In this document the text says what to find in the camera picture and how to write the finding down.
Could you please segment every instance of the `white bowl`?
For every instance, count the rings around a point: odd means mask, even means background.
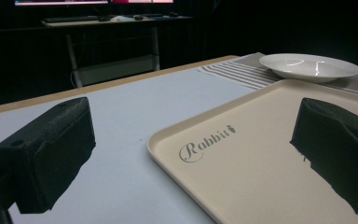
[[[309,54],[270,54],[259,61],[280,77],[313,83],[358,75],[358,66],[353,63]]]

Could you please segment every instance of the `printed logo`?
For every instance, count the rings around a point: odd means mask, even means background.
[[[203,150],[230,137],[234,133],[235,129],[228,125],[222,132],[212,133],[208,137],[204,137],[199,143],[187,143],[180,148],[179,158],[185,162],[199,161],[203,157]]]

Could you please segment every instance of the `beige tray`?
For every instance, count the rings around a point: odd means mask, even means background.
[[[149,154],[218,223],[358,224],[289,143],[303,97],[358,115],[357,94],[282,80],[154,133]]]

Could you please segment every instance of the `dark background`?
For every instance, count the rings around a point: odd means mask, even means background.
[[[358,65],[358,1],[272,5],[268,1],[176,0],[173,5],[157,6],[18,8],[12,0],[0,0],[0,104],[74,88],[65,32],[44,32],[43,18],[172,11],[195,20],[159,26],[161,69],[255,52],[316,54]],[[119,27],[72,33],[79,43],[75,45],[78,65],[148,53],[148,32],[148,27]]]

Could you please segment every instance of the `striped cloth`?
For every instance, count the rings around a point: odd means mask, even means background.
[[[281,80],[272,70],[259,62],[259,59],[263,56],[264,54],[257,52],[233,61],[204,65],[199,67],[198,70],[202,73],[221,77],[258,90]],[[358,93],[358,75],[338,78],[320,85]]]

